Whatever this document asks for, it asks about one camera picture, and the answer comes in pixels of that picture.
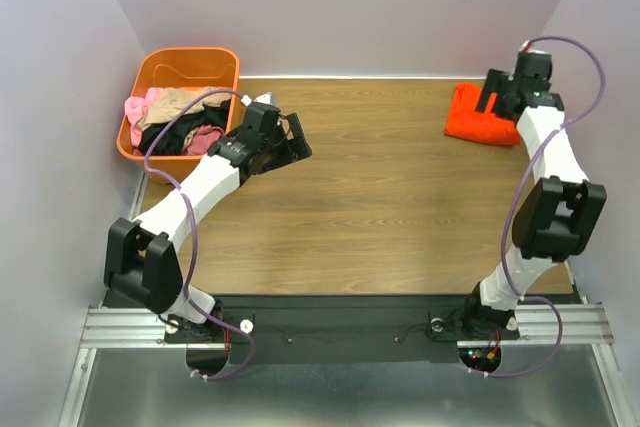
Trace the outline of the orange t shirt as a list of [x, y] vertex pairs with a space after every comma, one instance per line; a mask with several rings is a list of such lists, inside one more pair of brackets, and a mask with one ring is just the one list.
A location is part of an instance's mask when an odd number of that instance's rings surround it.
[[492, 94], [484, 112], [476, 110], [481, 87], [470, 82], [457, 83], [449, 107], [444, 134], [480, 144], [511, 147], [520, 144], [515, 125], [499, 118], [489, 108], [493, 106]]

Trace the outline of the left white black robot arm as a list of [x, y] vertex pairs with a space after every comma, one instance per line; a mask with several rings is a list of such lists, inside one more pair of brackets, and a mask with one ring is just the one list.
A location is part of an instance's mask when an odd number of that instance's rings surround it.
[[178, 251], [198, 239], [197, 226], [250, 177], [311, 156], [296, 114], [253, 101], [231, 135], [211, 145], [195, 169], [150, 210], [120, 218], [107, 234], [104, 284], [108, 290], [162, 317], [221, 325], [218, 303], [181, 271]]

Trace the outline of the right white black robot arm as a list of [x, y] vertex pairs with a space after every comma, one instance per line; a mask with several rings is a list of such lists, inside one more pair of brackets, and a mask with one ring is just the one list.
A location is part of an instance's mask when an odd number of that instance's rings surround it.
[[533, 187], [517, 190], [500, 263], [467, 296], [461, 324], [473, 337], [516, 330], [517, 304], [543, 273], [585, 250], [607, 199], [576, 160], [551, 75], [551, 55], [524, 47], [512, 71], [488, 71], [476, 104], [515, 126], [530, 159], [523, 178]]

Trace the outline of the dusty pink garment in basket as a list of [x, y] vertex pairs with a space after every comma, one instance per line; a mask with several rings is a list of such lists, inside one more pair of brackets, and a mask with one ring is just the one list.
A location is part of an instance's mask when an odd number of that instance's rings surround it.
[[186, 136], [182, 154], [186, 156], [202, 156], [224, 134], [225, 131], [220, 127], [213, 125], [200, 126]]

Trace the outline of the black garment in basket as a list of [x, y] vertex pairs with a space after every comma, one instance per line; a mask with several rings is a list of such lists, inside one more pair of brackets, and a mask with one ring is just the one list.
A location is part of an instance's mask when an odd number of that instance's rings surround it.
[[218, 104], [213, 101], [205, 101], [202, 111], [182, 116], [162, 136], [152, 154], [159, 156], [182, 155], [187, 149], [185, 142], [188, 140], [188, 136], [200, 127], [215, 127], [225, 132], [230, 106], [231, 99], [226, 99]]

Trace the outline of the beige garment in basket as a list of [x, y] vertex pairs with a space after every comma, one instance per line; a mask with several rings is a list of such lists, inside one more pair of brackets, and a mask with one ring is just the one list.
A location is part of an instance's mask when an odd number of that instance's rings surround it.
[[205, 87], [198, 90], [187, 90], [168, 87], [164, 88], [149, 104], [142, 119], [136, 126], [144, 131], [153, 124], [166, 124], [174, 119], [187, 105], [198, 97], [208, 93], [208, 96], [194, 104], [187, 114], [197, 114], [206, 107], [220, 107], [225, 101], [231, 99], [228, 92], [213, 93], [213, 87]]

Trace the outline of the light pink garment in basket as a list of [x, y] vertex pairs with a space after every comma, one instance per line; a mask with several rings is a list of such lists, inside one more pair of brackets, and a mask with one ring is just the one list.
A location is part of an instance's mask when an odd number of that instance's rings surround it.
[[139, 147], [142, 131], [138, 123], [144, 118], [149, 108], [149, 101], [145, 97], [131, 96], [124, 102], [124, 114], [130, 127], [130, 140], [134, 149]]

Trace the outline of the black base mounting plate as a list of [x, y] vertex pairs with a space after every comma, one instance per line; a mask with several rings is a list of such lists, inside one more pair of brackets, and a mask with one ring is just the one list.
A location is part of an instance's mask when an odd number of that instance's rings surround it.
[[253, 324], [255, 364], [455, 363], [464, 343], [518, 332], [464, 318], [463, 295], [223, 295], [223, 319]]

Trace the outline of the aluminium extrusion rail frame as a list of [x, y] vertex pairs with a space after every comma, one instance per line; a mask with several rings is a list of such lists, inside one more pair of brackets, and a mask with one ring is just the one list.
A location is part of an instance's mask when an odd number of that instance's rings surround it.
[[[195, 283], [220, 295], [462, 295], [498, 252], [513, 170], [455, 179], [402, 167], [299, 166], [250, 180], [201, 223]], [[192, 380], [187, 343], [115, 295], [91, 310], [93, 353], [67, 426], [613, 426], [599, 306], [554, 270], [567, 338], [530, 376], [460, 362], [255, 364]]]

